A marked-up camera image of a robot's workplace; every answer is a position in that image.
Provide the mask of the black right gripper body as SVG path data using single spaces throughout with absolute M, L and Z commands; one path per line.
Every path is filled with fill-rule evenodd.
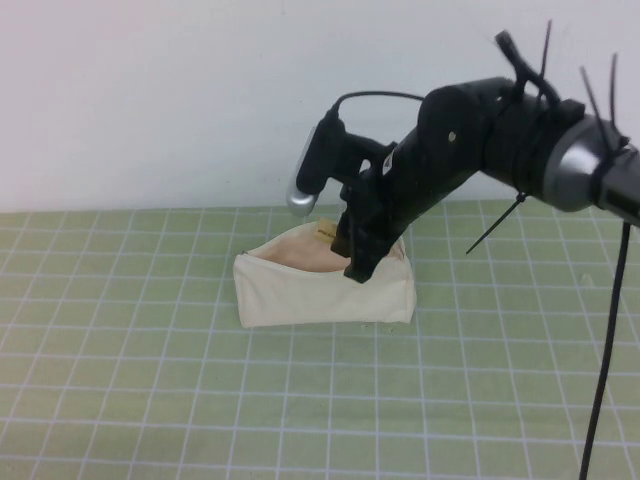
M 351 141 L 347 153 L 354 165 L 367 161 L 370 167 L 344 182 L 345 211 L 372 233 L 397 240 L 441 200 L 441 164 L 419 142 Z

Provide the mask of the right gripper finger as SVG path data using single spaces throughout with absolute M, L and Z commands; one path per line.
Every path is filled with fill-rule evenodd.
M 359 284 L 369 281 L 395 241 L 393 236 L 372 233 L 351 218 L 349 220 L 350 263 L 344 270 L 344 276 Z
M 337 223 L 331 251 L 341 257 L 351 256 L 351 213 L 344 211 Z

